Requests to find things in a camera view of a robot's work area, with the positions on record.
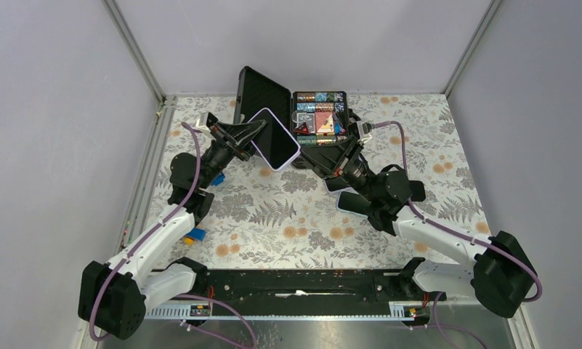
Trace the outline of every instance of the smartphone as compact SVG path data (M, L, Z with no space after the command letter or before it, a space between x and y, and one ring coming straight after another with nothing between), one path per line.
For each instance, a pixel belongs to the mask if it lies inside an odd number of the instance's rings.
M324 180L324 182L325 182L325 188L327 189L327 192L330 194L339 193L341 190L348 190L348 191L352 190L350 185L348 185L348 183L346 183L340 177L335 177L335 178L331 178L329 180Z
M338 210L346 213L356 214L357 216L367 218L367 212L370 203L361 195L342 191L338 197Z
M252 140L252 144L272 170L279 171L297 159L301 148L299 143L269 108L256 112L248 122L253 120L267 122L265 128Z

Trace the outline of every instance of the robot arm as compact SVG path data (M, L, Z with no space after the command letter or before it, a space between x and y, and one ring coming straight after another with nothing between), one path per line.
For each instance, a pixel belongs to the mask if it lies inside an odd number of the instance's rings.
M154 263L168 251L177 240L195 227L194 214L186 210L179 210L173 217L162 223L175 208L176 204L167 205L158 216L158 222L153 223L146 231L156 224L162 226L156 231L155 238L142 241L145 234L141 234L135 241L124 248L120 253L109 259L110 269L114 269L122 260L126 262L118 270L118 274L132 275L144 297L145 312L159 306L173 296L188 292L195 281L194 272L185 265L173 264L162 273L149 276Z
M116 274L102 294L94 322L119 339L134 334L149 310L178 294L202 287L196 272L204 267L195 262L177 261L161 273L150 274L160 256L209 212L214 195L203 189L221 175L233 158L243 161L250 158L247 151L250 141L264 126L265 121L223 124L211 113L203 115L198 128L211 136L212 141L201 157L199 176L195 178L194 155L181 153L174 157L170 178L173 192L168 206L146 230L155 230L155 233L141 234L105 264L92 261L87 265L81 277L80 318L89 320L103 283L116 268ZM194 181L197 181L197 190L183 202Z
M404 273L411 275L422 291L473 296L493 313L511 318L532 287L533 279L509 259L482 245L503 250L534 271L515 237L503 231L492 237L466 231L465 239L463 234L454 236L429 224L427 221L461 230L413 211L409 202L425 199L424 186L410 181L398 165L389 165L379 173L370 170L361 150L372 128L372 124L357 121L349 125L349 137L344 142L303 147L302 157L328 186L333 183L332 186L340 188L345 184L355 190L356 194L341 194L339 206L367 216L376 230L421 242L459 263L439 264L413 258Z

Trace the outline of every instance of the metal frame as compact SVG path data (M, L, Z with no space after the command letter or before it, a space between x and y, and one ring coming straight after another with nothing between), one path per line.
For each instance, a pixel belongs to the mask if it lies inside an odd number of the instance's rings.
M445 85L445 88L442 90L442 93L445 95L446 98L449 98L449 96L451 95L451 92L453 91L458 80L460 79L460 75L466 68L466 65L468 64L470 57L472 57L472 55L474 54L474 51L481 42L483 35L488 30L490 23L492 23L492 19L496 15L503 1L504 0L492 0L490 5L488 6L488 9L485 11L485 14L483 14L483 18L481 18L481 21L477 26L477 30L475 30L474 34L472 34L472 38L470 39L468 46L466 46L466 49L464 50L464 53L462 54L462 57L460 58L458 65L453 70L453 74L449 78L449 81Z
M515 316L510 318L508 322L517 349L539 349L537 337L530 325L526 305L522 304Z
M146 320L209 320L209 316L190 317L190 308L193 305L207 305L205 301L185 300L168 301L145 314ZM414 318L404 316L405 306L421 307L421 302L389 302L391 315L363 315L363 316L244 316L249 321L414 321ZM237 316L213 316L215 320L236 321Z
M130 51L130 55L141 71L145 82L150 87L158 102L163 102L165 98L164 91L160 87L160 84L158 84L152 69L147 63L147 60L145 60L145 56L143 56L143 52L139 48L137 41L134 39L128 24L126 24L126 20L121 14L117 2L115 0L102 0L102 4L105 5L109 17L111 17L111 20L116 25L121 38L124 40L128 51Z
M123 233L113 252L118 253L123 240L131 241L133 237L143 232L147 220L147 212L150 208L152 195L155 187L155 180L160 171L160 164L166 146L167 134L171 127L177 97L170 97L164 102L160 116L156 120L154 130L147 144L147 150L141 164L139 178L134 185L130 199L129 210L124 220Z

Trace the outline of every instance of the fern leaf pattern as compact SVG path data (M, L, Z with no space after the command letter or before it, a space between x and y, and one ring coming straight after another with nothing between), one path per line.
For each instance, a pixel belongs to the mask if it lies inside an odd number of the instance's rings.
M404 126L409 178L422 181L426 188L426 200L416 203L420 210L460 229L489 233L444 96L348 95L347 99L362 120L395 119ZM233 97L218 96L177 100L147 225L158 220L171 195L172 159L178 153L195 153L193 139L181 122L194 124L202 113L212 112L230 123L234 103ZM389 164L402 166L397 127L383 127L372 135L362 150L370 168L377 172ZM203 134L198 140L204 153L209 141ZM184 256L210 268L401 268L415 256L451 262L425 245L374 230L364 217L339 211L338 195L328 193L309 169L289 166L274 172L253 156L248 161L232 160L224 174L223 183L206 188L214 200L199 222L207 232L205 239L189 246L178 241L156 263L157 268Z

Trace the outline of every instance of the gray wall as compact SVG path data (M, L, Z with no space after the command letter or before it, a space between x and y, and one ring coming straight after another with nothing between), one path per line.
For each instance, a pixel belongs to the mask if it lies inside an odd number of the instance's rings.
M245 65L291 90L439 92L490 0L118 0L163 90L236 93Z
M0 1L0 348L70 348L155 100L100 1Z
M582 0L505 1L449 102L491 230L545 286L541 348L582 348Z

